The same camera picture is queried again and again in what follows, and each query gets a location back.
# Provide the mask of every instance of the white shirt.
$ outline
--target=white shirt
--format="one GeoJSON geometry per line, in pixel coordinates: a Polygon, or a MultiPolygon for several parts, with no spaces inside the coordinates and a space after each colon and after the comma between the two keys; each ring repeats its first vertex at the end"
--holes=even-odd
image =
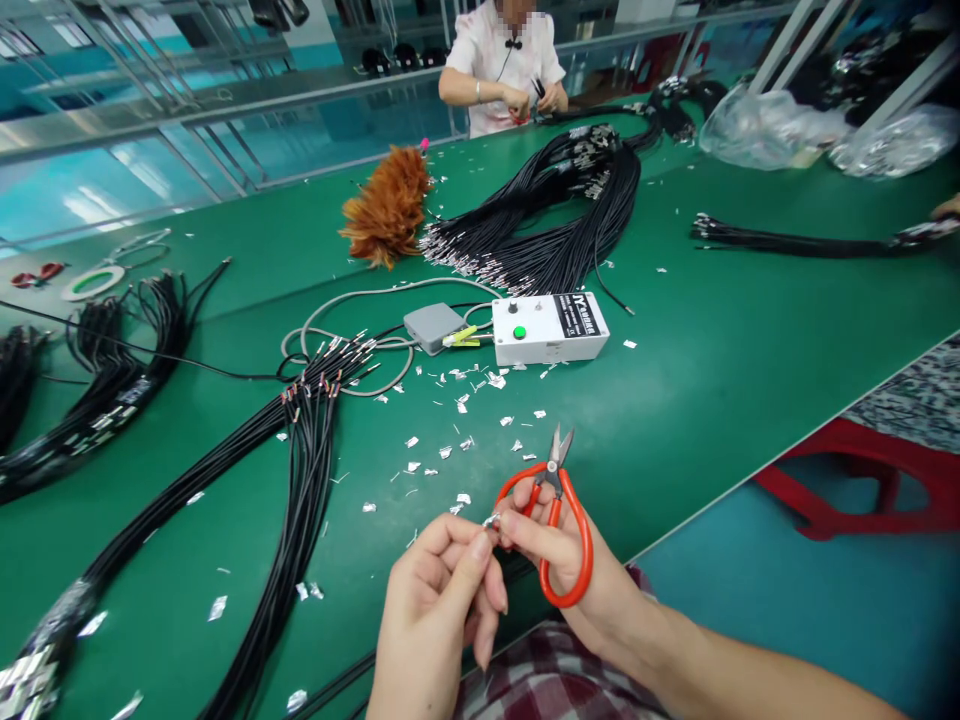
{"type": "MultiPolygon", "coordinates": [[[[516,38],[521,43],[519,50],[504,45],[512,37],[507,24],[497,14],[494,0],[486,0],[472,13],[457,16],[457,39],[447,57],[447,67],[477,80],[497,82],[500,76],[500,82],[528,92],[530,107],[536,108],[540,98],[534,79],[548,87],[567,74],[560,67],[553,47],[553,18],[546,13],[530,13],[516,38]]],[[[474,105],[469,112],[472,138],[516,127],[506,104],[499,100],[474,105]]]]}

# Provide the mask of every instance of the green table surface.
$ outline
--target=green table surface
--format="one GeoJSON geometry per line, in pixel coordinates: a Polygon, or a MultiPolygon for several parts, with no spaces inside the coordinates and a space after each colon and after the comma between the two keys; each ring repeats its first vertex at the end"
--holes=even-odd
{"type": "MultiPolygon", "coordinates": [[[[640,121],[614,118],[626,135],[640,121]]],[[[436,148],[438,185],[428,206],[443,215],[475,207],[557,129],[529,128],[436,148]]],[[[233,266],[211,294],[189,355],[239,372],[272,370],[280,338],[342,292],[448,274],[420,259],[393,273],[348,263],[340,206],[370,167],[243,201],[105,233],[0,264],[7,275],[46,260],[84,269],[118,242],[173,229],[164,264],[198,281],[227,255],[233,266]]],[[[576,426],[567,466],[578,494],[613,551],[626,560],[682,524],[896,371],[960,328],[960,244],[897,260],[823,261],[749,252],[696,252],[688,237],[698,211],[770,230],[876,238],[921,221],[957,186],[940,163],[890,182],[848,178],[820,163],[762,173],[724,165],[669,141],[644,158],[630,227],[604,270],[633,307],[628,317],[599,295],[612,337],[593,362],[512,371],[502,390],[484,387],[457,413],[469,380],[437,387],[430,373],[494,366],[490,347],[418,353],[403,394],[389,403],[347,398],[337,431],[329,527],[305,578],[322,601],[299,603],[274,655],[255,713],[284,715],[296,690],[313,691],[373,648],[387,576],[414,530],[470,493],[463,514],[489,512],[501,484],[543,456],[559,421],[576,426]],[[635,349],[624,340],[637,343],[635,349]],[[545,410],[543,420],[534,410],[545,410]],[[508,427],[499,418],[515,416],[508,427]],[[411,435],[420,442],[408,449],[411,435]],[[438,450],[471,435],[475,447],[447,460],[438,450]],[[416,476],[400,473],[411,460],[416,476]],[[439,474],[423,475],[426,468],[439,474]],[[378,506],[363,513],[364,502],[378,506]]],[[[555,218],[548,217],[544,222],[555,218]]],[[[134,277],[155,269],[133,273],[134,277]]],[[[588,289],[597,289],[592,279],[588,289]]],[[[58,291],[4,299],[59,313],[58,291]]],[[[330,312],[343,333],[385,329],[430,302],[482,300],[441,285],[364,297],[330,312]]],[[[0,328],[22,321],[4,311],[0,328]]],[[[51,372],[79,368],[54,354],[51,372]]],[[[364,381],[386,382],[403,361],[364,381]]],[[[63,589],[162,488],[280,389],[184,366],[122,437],[70,477],[0,508],[0,658],[21,643],[63,589]]],[[[49,428],[80,387],[41,383],[21,439],[49,428]]],[[[111,717],[139,690],[136,718],[194,717],[246,631],[273,557],[286,496],[287,448],[271,439],[162,528],[102,602],[103,626],[80,642],[59,718],[111,717]],[[223,617],[207,622],[214,599],[223,617]]],[[[504,637],[547,609],[534,576],[511,591],[504,637]]],[[[369,690],[365,677],[322,717],[342,717],[369,690]]]]}

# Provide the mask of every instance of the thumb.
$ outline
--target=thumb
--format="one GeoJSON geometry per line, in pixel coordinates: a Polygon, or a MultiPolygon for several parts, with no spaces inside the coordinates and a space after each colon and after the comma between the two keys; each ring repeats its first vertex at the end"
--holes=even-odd
{"type": "Polygon", "coordinates": [[[500,516],[500,532],[521,550],[546,560],[557,570],[580,567],[583,548],[571,535],[548,525],[541,525],[514,510],[500,516]]]}
{"type": "Polygon", "coordinates": [[[492,552],[490,538],[486,532],[480,532],[460,556],[453,576],[440,596],[437,604],[442,612],[456,617],[461,623],[466,619],[477,589],[483,582],[492,552]]]}

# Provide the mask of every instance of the brown feather duster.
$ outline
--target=brown feather duster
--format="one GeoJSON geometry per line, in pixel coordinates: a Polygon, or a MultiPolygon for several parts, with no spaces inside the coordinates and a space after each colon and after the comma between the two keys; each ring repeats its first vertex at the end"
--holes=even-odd
{"type": "Polygon", "coordinates": [[[423,196],[430,189],[427,161],[416,148],[390,147],[363,187],[360,197],[343,206],[350,238],[350,255],[371,267],[393,263],[404,255],[419,255],[417,227],[423,222],[423,196]]]}

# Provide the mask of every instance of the plastic bag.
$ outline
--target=plastic bag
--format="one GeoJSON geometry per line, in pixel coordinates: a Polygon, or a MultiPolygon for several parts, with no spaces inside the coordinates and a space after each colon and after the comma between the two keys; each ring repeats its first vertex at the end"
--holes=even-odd
{"type": "Polygon", "coordinates": [[[737,85],[720,101],[700,132],[700,147],[724,162],[756,170],[805,167],[820,148],[852,128],[837,110],[797,105],[786,90],[754,95],[737,85]]]}
{"type": "Polygon", "coordinates": [[[921,105],[864,137],[830,151],[830,161],[847,175],[896,178],[922,170],[957,144],[960,112],[921,105]]]}

